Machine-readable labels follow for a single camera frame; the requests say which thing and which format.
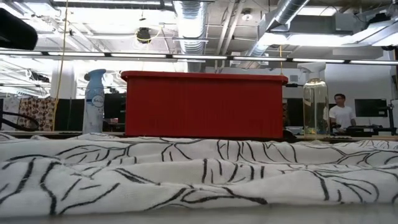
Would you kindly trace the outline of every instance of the spray bottle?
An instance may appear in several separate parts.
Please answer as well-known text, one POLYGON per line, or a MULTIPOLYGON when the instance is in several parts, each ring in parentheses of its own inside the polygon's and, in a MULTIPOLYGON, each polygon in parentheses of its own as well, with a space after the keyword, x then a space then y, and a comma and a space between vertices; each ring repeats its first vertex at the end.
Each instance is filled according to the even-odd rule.
POLYGON ((102 77, 105 69, 97 69, 88 73, 85 96, 85 113, 83 117, 83 134, 101 133, 104 116, 104 85, 102 77))
POLYGON ((304 137, 323 139, 330 135, 328 86, 321 79, 325 62, 300 63, 297 68, 306 76, 303 87, 304 137))

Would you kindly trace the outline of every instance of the silver ductwork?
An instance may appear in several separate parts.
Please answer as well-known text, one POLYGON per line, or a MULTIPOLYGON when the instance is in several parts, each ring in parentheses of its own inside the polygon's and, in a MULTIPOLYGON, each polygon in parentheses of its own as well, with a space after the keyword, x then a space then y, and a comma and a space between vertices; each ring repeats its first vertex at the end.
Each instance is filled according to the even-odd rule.
MULTIPOLYGON (((309 1, 310 0, 280 0, 277 9, 266 16, 265 23, 259 25, 259 31, 262 29, 262 33, 264 34, 276 27, 289 25, 292 19, 309 1)), ((266 35, 260 36, 259 40, 248 50, 246 56, 260 57, 264 55, 268 45, 262 43, 266 41, 266 38, 266 35)), ((242 63, 240 65, 240 67, 245 66, 247 66, 247 63, 242 63)))
MULTIPOLYGON (((207 2, 174 1, 173 4, 178 17, 178 36, 190 39, 180 41, 182 53, 190 55, 204 54, 205 42, 192 39, 205 38, 207 2)), ((202 63, 188 62, 188 72, 202 72, 203 69, 202 63)))

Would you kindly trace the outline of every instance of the man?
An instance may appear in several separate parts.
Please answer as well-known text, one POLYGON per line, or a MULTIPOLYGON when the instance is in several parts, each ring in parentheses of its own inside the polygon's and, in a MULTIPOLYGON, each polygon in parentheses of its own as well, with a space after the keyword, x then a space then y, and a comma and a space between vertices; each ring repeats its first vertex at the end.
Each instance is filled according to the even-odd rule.
POLYGON ((336 106, 332 107, 329 111, 330 123, 340 124, 341 127, 337 128, 337 131, 342 133, 344 129, 350 126, 356 126, 355 114, 353 109, 349 106, 345 106, 346 96, 344 94, 335 95, 336 106))

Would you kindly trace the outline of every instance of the ceiling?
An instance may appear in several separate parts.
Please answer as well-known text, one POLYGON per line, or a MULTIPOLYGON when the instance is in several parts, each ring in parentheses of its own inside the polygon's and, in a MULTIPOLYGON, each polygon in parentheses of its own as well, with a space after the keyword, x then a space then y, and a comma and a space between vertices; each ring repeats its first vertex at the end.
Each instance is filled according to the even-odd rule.
MULTIPOLYGON (((208 6, 207 32, 208 39, 205 53, 213 54, 222 30, 222 17, 230 0, 217 0, 208 6)), ((65 8, 52 7, 48 1, 19 1, 25 13, 13 11, 5 0, 0 0, 0 7, 20 17, 34 27, 39 34, 39 41, 35 50, 60 51, 63 46, 63 27, 65 8)), ((304 15, 332 16, 336 10, 346 13, 365 11, 390 4, 390 0, 311 0, 300 12, 304 15)), ((228 46, 227 54, 231 52, 244 52, 248 50, 257 39, 257 25, 262 15, 276 8, 277 0, 246 0, 243 8, 251 10, 252 19, 238 20, 234 30, 234 39, 228 46)), ((177 20, 172 11, 155 11, 141 9, 115 9, 115 8, 90 8, 71 7, 68 9, 68 28, 66 34, 65 50, 77 52, 142 52, 142 53, 180 53, 179 42, 173 40, 178 37, 177 20), (140 44, 136 39, 136 32, 140 27, 149 27, 152 36, 156 36, 149 44, 140 44)), ((270 55, 279 56, 280 49, 268 48, 270 55)), ((364 51, 377 51, 379 48, 362 47, 358 53, 360 58, 364 51)), ((291 57, 333 57, 336 48, 329 47, 298 47, 291 45, 282 46, 282 56, 291 57)), ((27 79, 27 69, 39 72, 51 79, 52 60, 31 58, 0 58, 0 83, 35 83, 27 79)), ((120 70, 159 70, 182 71, 179 63, 160 62, 96 62, 94 60, 76 61, 78 67, 78 85, 85 85, 83 75, 95 68, 106 68, 110 74, 120 70)), ((114 78, 116 86, 123 86, 122 80, 114 78)))

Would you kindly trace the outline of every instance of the blanket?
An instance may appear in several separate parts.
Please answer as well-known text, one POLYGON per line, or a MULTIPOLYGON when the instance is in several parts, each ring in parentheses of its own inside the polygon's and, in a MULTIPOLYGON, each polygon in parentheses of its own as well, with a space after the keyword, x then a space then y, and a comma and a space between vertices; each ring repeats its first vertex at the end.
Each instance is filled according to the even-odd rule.
POLYGON ((0 138, 0 217, 398 198, 398 142, 0 138))

